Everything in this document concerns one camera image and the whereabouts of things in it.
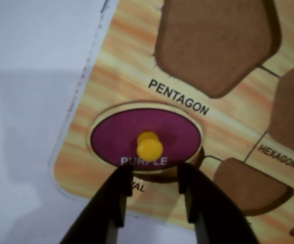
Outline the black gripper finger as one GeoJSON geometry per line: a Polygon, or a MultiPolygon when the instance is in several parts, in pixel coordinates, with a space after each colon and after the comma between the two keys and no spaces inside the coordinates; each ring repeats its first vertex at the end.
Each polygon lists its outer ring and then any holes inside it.
{"type": "Polygon", "coordinates": [[[60,241],[117,243],[124,226],[127,197],[132,196],[133,166],[117,168],[103,183],[60,241]]]}
{"type": "Polygon", "coordinates": [[[196,167],[178,164],[178,187],[197,243],[259,243],[241,210],[196,167]]]}

